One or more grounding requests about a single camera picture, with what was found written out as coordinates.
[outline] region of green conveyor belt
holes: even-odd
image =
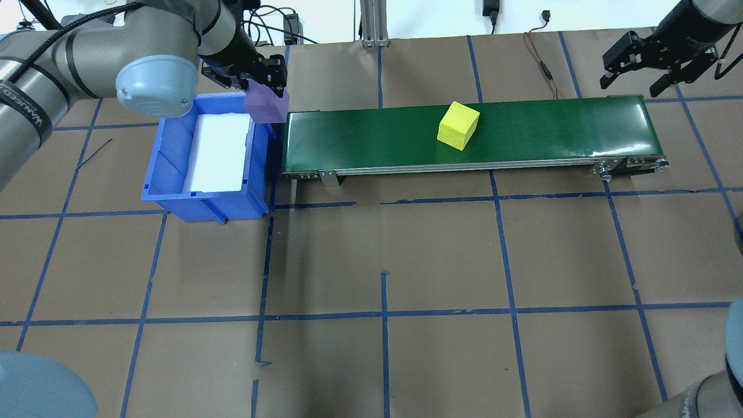
[[[448,106],[290,114],[283,175],[544,167],[663,155],[640,96],[468,106],[481,114],[461,152],[436,140]]]

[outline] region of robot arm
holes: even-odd
[[[743,0],[681,0],[651,36],[627,32],[603,55],[601,88],[645,67],[666,70],[650,86],[653,97],[682,81],[693,83],[717,62],[717,41],[741,22]]]
[[[0,42],[0,190],[79,99],[118,97],[164,118],[188,112],[198,57],[224,86],[245,91],[251,79],[284,96],[284,57],[258,53],[220,0],[130,0],[114,9],[126,10],[124,26],[24,31]]]

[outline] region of yellow cube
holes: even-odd
[[[464,151],[467,142],[475,133],[477,121],[480,118],[480,112],[470,109],[469,107],[454,102],[449,106],[449,110],[441,119],[438,125],[438,135],[436,139]]]

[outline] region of blue plastic crate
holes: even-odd
[[[157,202],[187,222],[224,224],[229,219],[258,219],[268,212],[265,167],[268,141],[274,134],[267,124],[256,123],[253,134],[245,138],[247,149],[240,191],[183,193],[197,117],[247,113],[243,107],[244,97],[242,93],[200,94],[184,116],[160,119],[142,190],[143,201]]]

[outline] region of gray robot arm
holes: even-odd
[[[284,57],[266,59],[220,0],[129,1],[122,27],[83,25],[55,41],[56,31],[12,33],[0,42],[0,190],[80,99],[118,97],[145,115],[188,112],[198,57],[225,86],[286,86]],[[28,68],[17,80],[13,74]]]

